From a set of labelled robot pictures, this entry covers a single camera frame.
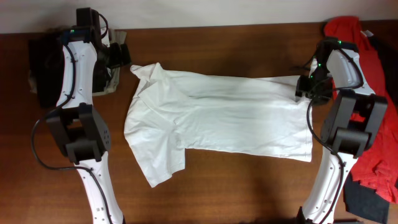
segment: brown wooden surface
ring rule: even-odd
[[[364,27],[394,43],[397,21]],[[305,62],[322,38],[320,24],[129,30],[127,44],[137,65],[160,62],[167,70],[207,75],[276,77],[300,75],[288,68]],[[34,160],[29,135],[43,115],[29,93],[27,40],[37,34],[0,35],[0,223],[91,223],[79,175],[45,170]],[[321,159],[312,162],[202,150],[186,151],[186,169],[150,188],[123,136],[124,119],[138,79],[121,70],[116,93],[94,97],[112,134],[109,171],[127,223],[238,223],[294,217],[308,197]],[[313,110],[319,132],[330,105]],[[40,157],[69,165],[47,127],[39,128]],[[336,219],[354,218],[340,197]],[[398,223],[391,205],[390,223]]]

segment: white cloth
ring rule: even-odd
[[[239,78],[164,70],[139,79],[124,136],[150,186],[185,168],[185,148],[311,161],[309,100],[295,102],[298,76]]]

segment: black cable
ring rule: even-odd
[[[354,89],[357,89],[357,88],[361,88],[361,87],[363,86],[363,84],[364,84],[364,81],[363,81],[362,73],[361,73],[361,71],[359,70],[357,64],[354,62],[354,60],[353,60],[353,59],[340,47],[340,45],[339,45],[337,42],[332,41],[332,40],[321,40],[321,42],[320,42],[319,44],[322,44],[322,43],[324,43],[324,42],[328,42],[328,43],[334,44],[334,45],[336,46],[336,48],[341,52],[341,54],[343,54],[344,57],[353,65],[353,67],[354,67],[354,69],[355,69],[355,72],[358,74],[358,77],[359,77],[359,79],[360,79],[360,82],[359,82],[357,85],[354,85],[354,86],[346,86],[346,87],[338,87],[338,88],[334,88],[334,89],[332,89],[332,90],[330,90],[330,91],[331,91],[331,92],[334,92],[334,91],[339,91],[339,90],[354,90]],[[311,57],[311,59],[310,59],[303,67],[307,66],[307,65],[310,63],[311,60],[313,60],[313,56]],[[320,83],[325,82],[325,81],[327,81],[328,79],[329,79],[329,78],[327,78],[327,79],[325,79],[325,80],[322,80],[322,81],[320,81],[319,83],[317,83],[317,84],[309,91],[309,93],[311,93],[311,92],[315,89],[315,87],[317,87]],[[338,155],[338,153],[335,153],[335,152],[330,148],[330,146],[328,146],[325,142],[323,142],[323,141],[315,134],[315,132],[313,131],[313,129],[312,129],[312,127],[311,127],[311,123],[310,123],[310,109],[311,109],[313,103],[315,102],[316,99],[318,99],[318,97],[320,97],[320,95],[323,95],[323,94],[328,93],[328,92],[330,92],[330,91],[325,91],[325,92],[320,93],[320,94],[315,94],[315,96],[312,98],[312,100],[311,100],[310,103],[308,104],[308,108],[307,108],[307,126],[308,126],[308,128],[309,128],[309,130],[310,130],[310,132],[311,132],[311,134],[312,134],[312,136],[313,136],[313,138],[315,138],[315,140],[317,140],[317,142],[319,142],[323,147],[325,147],[327,150],[329,150],[330,153],[331,153],[332,155],[336,156],[337,159],[338,159],[339,165],[340,165],[340,181],[339,181],[339,184],[338,184],[338,187],[337,187],[337,191],[336,191],[335,197],[333,198],[333,201],[332,201],[332,203],[331,203],[331,205],[330,205],[330,208],[329,208],[328,212],[327,212],[326,215],[322,218],[322,220],[321,220],[321,222],[320,222],[319,224],[323,224],[323,222],[326,220],[326,218],[327,218],[327,217],[329,216],[329,214],[332,212],[333,207],[335,206],[335,204],[336,204],[336,202],[337,202],[337,200],[338,200],[338,194],[339,194],[339,192],[340,192],[341,186],[343,185],[344,166],[345,166],[343,160],[342,160],[341,157]]]
[[[96,184],[97,187],[98,187],[99,192],[101,193],[101,196],[102,196],[102,198],[103,198],[103,200],[104,200],[105,210],[106,210],[106,214],[107,214],[107,216],[108,216],[109,224],[112,224],[111,214],[109,213],[108,202],[106,201],[106,197],[105,197],[104,191],[102,190],[102,187],[100,186],[100,183],[98,182],[97,178],[95,177],[95,175],[94,175],[94,173],[92,172],[91,169],[86,168],[86,167],[80,167],[80,166],[75,166],[75,167],[51,167],[51,166],[48,166],[47,164],[45,164],[45,163],[38,157],[38,155],[37,155],[37,153],[36,153],[36,148],[35,148],[34,139],[35,139],[35,133],[36,133],[37,127],[39,126],[39,124],[40,124],[42,121],[45,121],[45,120],[48,118],[48,116],[49,116],[50,114],[52,114],[52,113],[54,113],[54,112],[56,112],[56,111],[62,109],[62,107],[65,106],[65,105],[72,99],[72,94],[73,94],[73,92],[75,91],[76,62],[75,62],[75,58],[74,58],[74,56],[73,56],[73,53],[72,53],[72,51],[70,50],[70,48],[68,47],[68,45],[65,45],[65,48],[68,50],[68,52],[69,52],[69,54],[70,54],[71,61],[72,61],[72,67],[73,67],[72,87],[70,88],[70,93],[69,93],[69,95],[66,95],[66,96],[67,96],[67,99],[66,99],[63,103],[61,103],[61,104],[58,105],[54,110],[52,110],[52,111],[46,113],[41,119],[38,119],[38,120],[36,121],[35,125],[34,125],[33,128],[32,128],[32,132],[31,132],[31,134],[30,134],[30,146],[31,146],[31,148],[32,148],[33,155],[34,155],[35,159],[37,160],[37,162],[39,162],[39,164],[42,165],[42,166],[43,166],[44,168],[46,168],[46,169],[49,169],[49,170],[78,170],[78,169],[81,169],[81,170],[87,171],[87,172],[91,175],[91,177],[93,178],[95,184]]]
[[[104,38],[104,37],[106,36],[106,34],[108,33],[109,27],[108,27],[108,21],[105,19],[105,17],[104,17],[102,14],[100,14],[100,13],[98,13],[98,15],[101,16],[101,18],[104,20],[105,25],[106,25],[106,31],[105,31],[105,33],[104,33],[104,34],[101,34],[101,39],[102,39],[102,38]]]

